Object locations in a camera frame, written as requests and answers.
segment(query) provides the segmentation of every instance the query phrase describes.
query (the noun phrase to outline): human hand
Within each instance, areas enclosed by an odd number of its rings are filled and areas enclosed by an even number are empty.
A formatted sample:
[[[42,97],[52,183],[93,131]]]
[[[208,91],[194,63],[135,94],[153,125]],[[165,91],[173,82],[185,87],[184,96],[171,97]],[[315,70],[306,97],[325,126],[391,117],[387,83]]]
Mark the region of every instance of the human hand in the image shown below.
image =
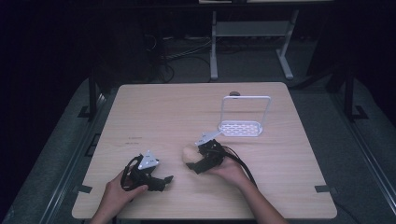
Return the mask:
[[[106,184],[102,201],[95,215],[92,217],[91,223],[107,223],[111,218],[115,217],[127,203],[149,188],[149,186],[143,185],[136,189],[125,191],[120,184],[122,174],[123,171]]]
[[[206,173],[218,175],[238,188],[246,182],[250,182],[242,166],[229,157],[225,157],[221,165],[211,168]]]

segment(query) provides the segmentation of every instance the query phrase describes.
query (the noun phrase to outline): white object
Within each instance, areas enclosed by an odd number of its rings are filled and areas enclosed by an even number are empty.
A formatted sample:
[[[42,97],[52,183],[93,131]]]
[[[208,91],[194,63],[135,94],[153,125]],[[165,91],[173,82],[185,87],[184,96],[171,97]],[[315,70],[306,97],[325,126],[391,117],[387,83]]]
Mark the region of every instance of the white object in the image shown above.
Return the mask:
[[[262,120],[260,122],[255,120],[224,120],[224,105],[227,100],[235,99],[267,99]],[[221,117],[219,124],[219,131],[225,136],[245,136],[245,137],[255,137],[262,133],[262,127],[265,121],[265,116],[267,114],[268,108],[271,104],[270,96],[226,96],[223,98],[221,103]]]
[[[150,150],[146,152],[146,154],[143,156],[143,160],[140,162],[139,167],[137,167],[139,170],[147,169],[149,167],[153,167],[158,165],[158,160],[155,159],[154,155],[151,153]]]
[[[222,133],[222,131],[215,131],[215,132],[211,132],[211,133],[202,133],[201,139],[198,140],[198,142],[196,142],[195,145],[196,146],[203,145],[203,144],[207,143],[208,141],[214,139],[216,136],[218,136],[221,133]]]
[[[200,0],[200,3],[207,3],[207,1]],[[219,77],[216,57],[216,42],[218,41],[218,36],[284,36],[285,42],[281,49],[276,50],[276,56],[282,66],[285,78],[293,79],[293,73],[286,60],[286,51],[297,21],[298,13],[299,10],[293,10],[291,18],[288,21],[217,21],[216,11],[214,11],[212,16],[210,78],[212,80],[217,80]]]

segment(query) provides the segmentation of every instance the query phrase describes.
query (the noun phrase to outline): wooden table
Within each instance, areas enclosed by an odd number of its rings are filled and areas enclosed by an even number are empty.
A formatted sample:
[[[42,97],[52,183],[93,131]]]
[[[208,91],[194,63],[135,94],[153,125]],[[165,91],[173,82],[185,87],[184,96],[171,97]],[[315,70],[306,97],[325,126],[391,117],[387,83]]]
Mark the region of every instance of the wooden table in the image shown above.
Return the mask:
[[[221,100],[231,91],[268,95],[272,103],[258,137],[216,140],[235,150],[247,164],[260,191],[285,218],[333,218],[337,212],[306,137],[289,91],[283,83],[206,83],[125,85],[120,87],[73,217],[91,218],[105,190],[139,153],[148,149],[160,160],[153,176],[174,175],[164,192],[148,191],[118,218],[253,218],[239,191],[213,175],[197,175],[183,163],[182,150],[203,132],[218,128]]]

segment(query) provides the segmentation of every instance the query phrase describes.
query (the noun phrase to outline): cable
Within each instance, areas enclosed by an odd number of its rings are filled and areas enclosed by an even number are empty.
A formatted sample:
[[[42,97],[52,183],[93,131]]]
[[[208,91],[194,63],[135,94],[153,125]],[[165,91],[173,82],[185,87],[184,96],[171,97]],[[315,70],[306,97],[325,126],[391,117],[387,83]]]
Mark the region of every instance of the cable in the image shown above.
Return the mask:
[[[193,53],[199,52],[199,51],[201,51],[203,49],[206,49],[206,48],[210,47],[211,42],[212,41],[209,40],[209,41],[207,41],[206,43],[204,43],[201,46],[198,46],[196,48],[189,49],[189,50],[177,53],[177,54],[164,56],[163,59],[169,59],[170,60],[170,59],[175,59],[175,58],[179,58],[179,57],[182,57],[182,56],[186,56],[186,55],[189,55],[189,54],[193,54]]]
[[[157,38],[155,38],[154,35],[145,35],[145,37],[151,37],[154,40],[153,46],[150,49],[146,49],[148,52],[151,52],[155,47],[157,47]]]
[[[241,51],[243,51],[243,48],[242,48],[241,44],[235,43],[235,41],[231,41],[229,38],[225,39],[225,40],[222,40],[222,41],[219,41],[219,48],[217,49],[217,52],[219,54],[235,54],[235,53],[238,53],[238,52],[241,52]]]
[[[125,169],[124,169],[124,171],[123,171],[123,173],[122,173],[121,182],[120,182],[122,188],[125,187],[124,184],[125,184],[126,176],[127,176],[128,173],[131,171],[131,164],[132,164],[132,162],[137,161],[138,159],[139,159],[139,157],[134,157],[133,159],[131,159],[131,160],[128,162],[128,165],[125,166]]]
[[[173,69],[172,66],[168,65],[168,64],[164,64],[163,65],[165,67],[165,71],[168,72],[168,69],[171,70],[171,77],[169,77],[168,79],[165,78],[164,73],[161,71],[161,69],[158,69],[158,78],[160,79],[160,81],[162,83],[169,83],[175,76],[175,70]]]
[[[191,42],[191,43],[203,43],[206,42],[208,39],[210,39],[207,36],[204,37],[184,37],[183,40],[185,42]]]
[[[239,156],[238,156],[238,154],[236,154],[236,152],[232,149],[232,148],[230,148],[230,147],[226,147],[226,146],[223,146],[223,147],[225,147],[225,148],[227,148],[227,149],[229,149],[239,160],[240,160],[240,158],[239,158]]]
[[[231,159],[233,159],[234,161],[238,162],[245,170],[245,172],[247,173],[248,178],[250,179],[250,181],[254,184],[254,186],[256,186],[257,188],[257,184],[256,181],[253,178],[253,175],[251,174],[250,170],[248,169],[247,165],[239,159],[239,157],[236,157],[235,155],[229,153],[229,152],[221,152],[218,150],[213,150],[213,149],[208,149],[208,152],[215,152],[215,153],[219,153],[221,156],[226,156],[229,157]]]

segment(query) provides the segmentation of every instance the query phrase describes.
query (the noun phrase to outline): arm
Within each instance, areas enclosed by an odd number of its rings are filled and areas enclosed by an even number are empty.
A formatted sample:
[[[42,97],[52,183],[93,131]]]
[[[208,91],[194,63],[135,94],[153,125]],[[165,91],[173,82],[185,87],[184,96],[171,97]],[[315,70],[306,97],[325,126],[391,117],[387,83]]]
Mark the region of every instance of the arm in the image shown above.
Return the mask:
[[[256,186],[250,182],[244,170],[236,161],[226,157],[220,166],[214,167],[207,172],[219,175],[231,185],[236,186],[245,197],[258,223],[288,223],[266,200]]]
[[[148,189],[147,185],[140,186],[131,191],[125,191],[120,184],[122,173],[119,173],[113,180],[106,184],[106,189],[99,207],[91,219],[91,224],[107,223],[115,217],[122,208],[133,198],[142,194]]]

